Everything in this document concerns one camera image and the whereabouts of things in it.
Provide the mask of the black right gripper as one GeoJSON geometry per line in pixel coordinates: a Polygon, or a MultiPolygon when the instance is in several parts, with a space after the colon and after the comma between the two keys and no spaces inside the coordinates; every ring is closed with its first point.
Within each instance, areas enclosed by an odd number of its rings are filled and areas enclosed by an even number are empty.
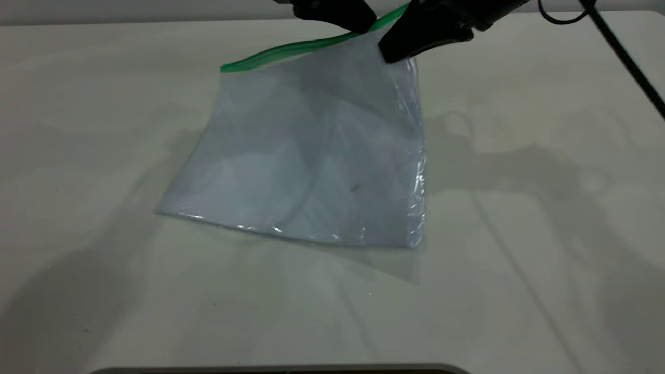
{"type": "Polygon", "coordinates": [[[529,1],[460,1],[464,21],[444,6],[411,1],[378,43],[387,64],[404,61],[430,49],[470,41],[472,28],[486,31],[499,19],[529,1]]]}

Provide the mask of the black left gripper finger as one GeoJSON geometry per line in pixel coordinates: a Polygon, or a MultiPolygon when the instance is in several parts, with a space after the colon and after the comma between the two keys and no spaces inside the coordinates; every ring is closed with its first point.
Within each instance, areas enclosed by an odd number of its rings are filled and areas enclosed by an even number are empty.
{"type": "Polygon", "coordinates": [[[356,34],[367,33],[377,17],[364,1],[292,1],[293,14],[303,20],[334,24],[356,34]]]}

